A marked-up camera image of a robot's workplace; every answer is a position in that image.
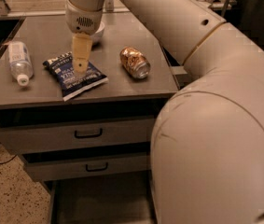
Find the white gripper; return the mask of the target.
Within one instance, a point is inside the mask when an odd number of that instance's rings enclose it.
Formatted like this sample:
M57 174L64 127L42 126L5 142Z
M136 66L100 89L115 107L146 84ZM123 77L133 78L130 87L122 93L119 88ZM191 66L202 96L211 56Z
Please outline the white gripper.
M88 11L78 8L69 0L66 1L65 19L69 29L74 33L72 39L73 67L79 74L85 74L87 71L92 48L90 35L99 29L102 15L102 10Z

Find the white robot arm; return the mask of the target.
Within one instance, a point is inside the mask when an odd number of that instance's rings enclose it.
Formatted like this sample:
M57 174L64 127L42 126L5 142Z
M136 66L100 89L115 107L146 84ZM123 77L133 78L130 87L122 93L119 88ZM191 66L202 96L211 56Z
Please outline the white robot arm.
M158 224L264 224L264 51L195 0L120 0L192 80L151 138ZM95 33L104 0L67 0L76 34Z

